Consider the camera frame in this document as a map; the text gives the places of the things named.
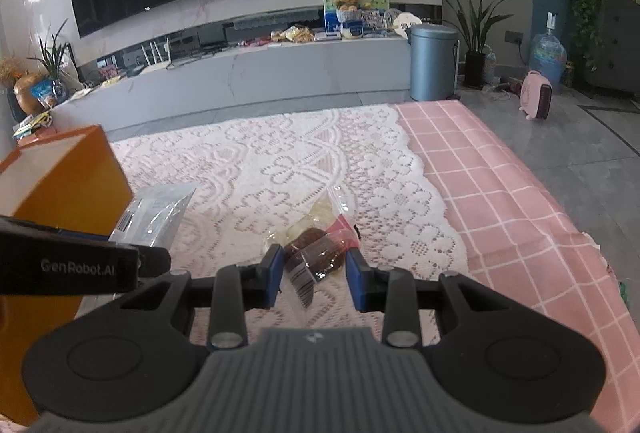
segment gray tile floor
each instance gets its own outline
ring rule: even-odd
[[[602,247],[630,293],[631,314],[640,323],[640,157],[580,105],[626,108],[629,100],[574,90],[555,96],[546,121],[527,121],[519,100],[477,90],[460,89],[462,102],[527,164],[564,207],[578,229]],[[410,101],[408,92],[335,94],[255,103],[152,121],[108,133],[110,140],[176,130],[234,118],[304,112],[324,108]],[[640,116],[598,112],[620,133],[640,142]]]

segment silver plastic package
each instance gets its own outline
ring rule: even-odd
[[[197,182],[143,187],[118,220],[109,241],[169,249],[197,187]],[[116,298],[116,294],[85,296],[76,318]]]

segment gold vase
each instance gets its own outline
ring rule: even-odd
[[[25,74],[15,82],[15,97],[18,99],[22,111],[28,116],[35,116],[44,111],[44,106],[31,93],[31,87],[40,83],[44,77],[44,74],[34,72],[33,74]]]

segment electrical outlet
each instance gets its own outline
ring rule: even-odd
[[[506,30],[504,32],[504,41],[507,43],[521,45],[524,41],[523,37],[521,32],[513,32],[512,30]]]

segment pink checkered tablecloth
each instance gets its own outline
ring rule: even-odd
[[[471,274],[588,337],[607,380],[592,412],[612,433],[640,425],[640,336],[593,240],[532,172],[457,101],[396,105],[410,148],[447,204]]]

